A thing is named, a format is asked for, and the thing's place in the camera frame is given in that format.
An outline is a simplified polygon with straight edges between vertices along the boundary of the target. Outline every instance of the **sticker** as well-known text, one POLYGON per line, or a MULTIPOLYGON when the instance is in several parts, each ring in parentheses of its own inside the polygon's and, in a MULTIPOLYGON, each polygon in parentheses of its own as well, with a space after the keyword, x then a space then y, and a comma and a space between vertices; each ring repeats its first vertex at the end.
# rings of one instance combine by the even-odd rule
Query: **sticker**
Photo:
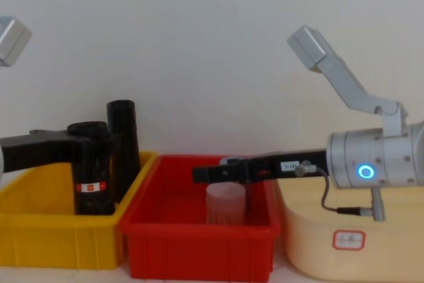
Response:
POLYGON ((93 184, 76 184, 77 192, 101 192, 106 189, 106 182, 95 182, 93 184))
POLYGON ((300 165, 299 161, 296 162, 282 162, 281 163, 281 170, 283 172, 292 172, 294 168, 298 167, 300 165))
POLYGON ((333 235, 333 247, 337 250, 359 251, 365 245, 365 233, 355 230, 337 230, 333 235))

